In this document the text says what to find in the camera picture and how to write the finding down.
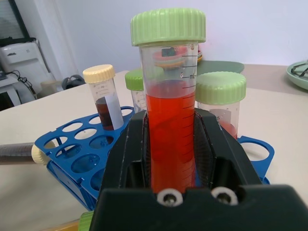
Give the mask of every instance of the metal screw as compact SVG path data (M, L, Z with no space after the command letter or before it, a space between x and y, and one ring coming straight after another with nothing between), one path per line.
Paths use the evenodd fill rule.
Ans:
M166 207L175 207L183 203L183 196L178 190L164 189L157 194L157 201Z
M216 187L211 191L213 197L226 205L237 205L238 199L234 191L226 187Z

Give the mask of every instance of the dark brown liquid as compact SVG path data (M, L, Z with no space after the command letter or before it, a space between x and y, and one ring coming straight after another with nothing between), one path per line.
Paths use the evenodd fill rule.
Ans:
M103 129L108 131L114 130L105 97L98 99L95 104L103 125Z

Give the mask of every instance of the light green cap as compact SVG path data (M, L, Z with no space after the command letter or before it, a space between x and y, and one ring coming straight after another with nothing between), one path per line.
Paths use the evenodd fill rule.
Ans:
M134 16L130 23L131 44L153 42L205 42L205 14L192 8L164 8Z
M234 72L211 72L197 77L196 101L204 104L230 104L246 96L245 76Z
M79 220L78 231L89 231L94 211L83 213Z
M128 90L143 90L142 69L127 72L125 82Z

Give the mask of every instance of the white machine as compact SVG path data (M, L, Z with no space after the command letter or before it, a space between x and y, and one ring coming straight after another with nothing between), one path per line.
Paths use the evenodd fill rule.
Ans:
M18 70L21 77L32 83L36 93L42 89L41 82L55 80L45 65L37 41L1 47L0 62L5 72ZM23 88L22 92L17 90L22 101L23 95L31 94L27 88Z
M13 87L18 81L13 74L8 74L6 77L0 81L0 111L20 105L19 97Z

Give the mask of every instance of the window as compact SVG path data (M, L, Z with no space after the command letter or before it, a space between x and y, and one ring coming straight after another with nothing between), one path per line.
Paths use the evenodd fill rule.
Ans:
M14 0L0 0L0 39L28 38L29 34Z

